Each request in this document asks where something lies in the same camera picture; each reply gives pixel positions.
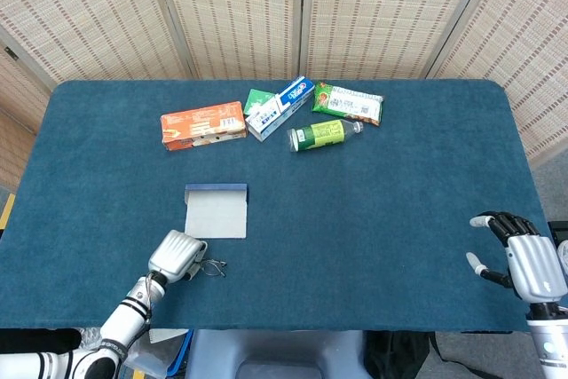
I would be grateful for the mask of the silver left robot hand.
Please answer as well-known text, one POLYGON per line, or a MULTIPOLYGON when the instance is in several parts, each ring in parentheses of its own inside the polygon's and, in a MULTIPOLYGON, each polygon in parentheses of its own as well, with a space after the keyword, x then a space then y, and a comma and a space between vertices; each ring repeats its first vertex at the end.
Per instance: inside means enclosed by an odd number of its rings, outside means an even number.
POLYGON ((171 230, 150 256, 148 269, 162 274, 168 283, 191 280, 201 269, 207 248, 206 241, 171 230))

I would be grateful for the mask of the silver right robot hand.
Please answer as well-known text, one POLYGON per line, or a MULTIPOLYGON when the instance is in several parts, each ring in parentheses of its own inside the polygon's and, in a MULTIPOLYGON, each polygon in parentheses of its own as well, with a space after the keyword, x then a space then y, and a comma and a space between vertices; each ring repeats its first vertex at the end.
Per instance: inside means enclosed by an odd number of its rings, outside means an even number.
POLYGON ((531 221, 509 212, 486 211, 471 218, 469 224, 490 229, 504 248, 508 262, 508 271, 499 273, 468 252, 466 258, 477 276, 514 289, 528 304, 557 303, 567 295, 556 248, 531 221))

